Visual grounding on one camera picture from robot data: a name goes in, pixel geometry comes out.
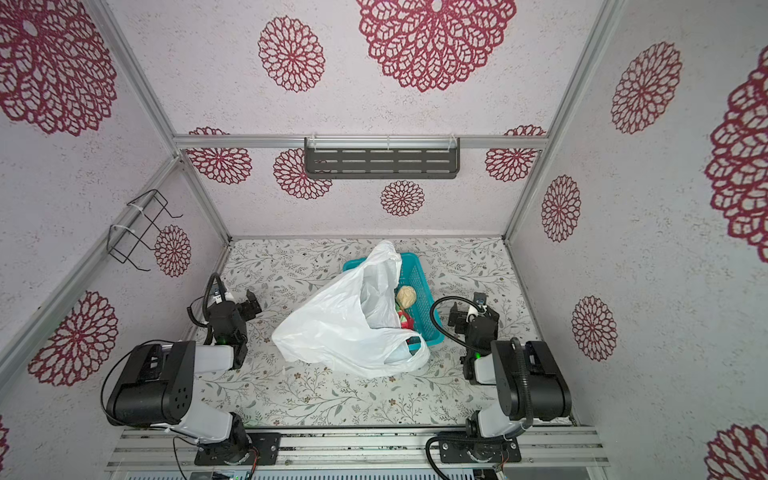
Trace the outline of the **red dragon fruit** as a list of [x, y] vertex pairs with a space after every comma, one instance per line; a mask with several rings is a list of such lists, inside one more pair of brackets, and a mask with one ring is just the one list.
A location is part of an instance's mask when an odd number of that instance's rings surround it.
[[414, 329], [414, 319], [408, 314], [407, 311], [404, 311], [404, 310], [398, 311], [398, 317], [399, 317], [400, 326], [402, 329], [407, 329], [407, 330]]

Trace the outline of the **cream pear fruit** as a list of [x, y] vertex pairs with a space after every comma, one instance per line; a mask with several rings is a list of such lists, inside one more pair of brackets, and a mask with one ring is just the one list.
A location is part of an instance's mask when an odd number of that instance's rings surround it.
[[396, 303], [400, 310], [412, 307], [417, 299], [418, 296], [415, 289], [408, 285], [400, 287], [396, 293]]

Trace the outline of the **white plastic bag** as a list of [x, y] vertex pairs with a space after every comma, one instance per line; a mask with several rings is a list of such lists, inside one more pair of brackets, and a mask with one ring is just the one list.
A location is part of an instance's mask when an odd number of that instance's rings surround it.
[[379, 242], [360, 265], [289, 314], [272, 342], [287, 362], [322, 364], [365, 379], [421, 369], [430, 360], [426, 339], [403, 329], [396, 312], [401, 268], [393, 243]]

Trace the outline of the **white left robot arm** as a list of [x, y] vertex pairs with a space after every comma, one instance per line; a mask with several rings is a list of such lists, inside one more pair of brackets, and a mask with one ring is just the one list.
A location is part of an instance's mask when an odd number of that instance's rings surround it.
[[235, 302], [211, 295], [203, 309], [206, 342], [153, 340], [134, 347], [102, 409], [110, 424], [161, 429], [190, 440], [198, 465], [255, 464], [259, 448], [242, 417], [218, 410], [193, 393], [197, 374], [240, 369], [248, 353], [246, 323], [262, 312], [256, 295]]

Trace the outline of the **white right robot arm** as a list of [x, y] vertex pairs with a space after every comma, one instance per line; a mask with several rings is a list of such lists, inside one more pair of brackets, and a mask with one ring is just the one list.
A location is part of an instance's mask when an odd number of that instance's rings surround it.
[[569, 387], [546, 342], [501, 340], [499, 315], [488, 307], [455, 311], [451, 324], [464, 336], [464, 378], [496, 388], [496, 402], [467, 419], [469, 438], [511, 439], [536, 419], [548, 422], [571, 414]]

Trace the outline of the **teal plastic basket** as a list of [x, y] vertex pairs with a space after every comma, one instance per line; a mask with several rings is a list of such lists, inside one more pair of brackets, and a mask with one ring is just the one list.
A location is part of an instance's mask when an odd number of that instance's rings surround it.
[[[371, 330], [409, 331], [401, 350], [415, 355], [422, 346], [432, 347], [442, 342], [444, 335], [435, 327], [437, 314], [431, 315], [434, 299], [418, 256], [400, 253], [389, 244], [382, 245], [371, 255], [346, 262], [342, 270], [354, 271], [358, 286], [352, 290], [363, 325]], [[404, 310], [414, 319], [414, 329], [402, 329], [396, 293], [404, 285], [415, 289], [416, 303]]]

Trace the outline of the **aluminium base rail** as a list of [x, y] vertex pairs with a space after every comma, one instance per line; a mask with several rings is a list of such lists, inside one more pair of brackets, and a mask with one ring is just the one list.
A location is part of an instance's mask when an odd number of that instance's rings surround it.
[[460, 442], [458, 427], [252, 429], [265, 470], [600, 468], [610, 464], [593, 427], [538, 425], [502, 445]]

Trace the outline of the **dark grey wall shelf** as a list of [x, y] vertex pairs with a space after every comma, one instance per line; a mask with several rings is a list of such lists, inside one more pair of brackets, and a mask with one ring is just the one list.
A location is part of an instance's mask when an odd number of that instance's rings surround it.
[[445, 180], [460, 171], [460, 140], [343, 141], [306, 138], [304, 169], [314, 180]]

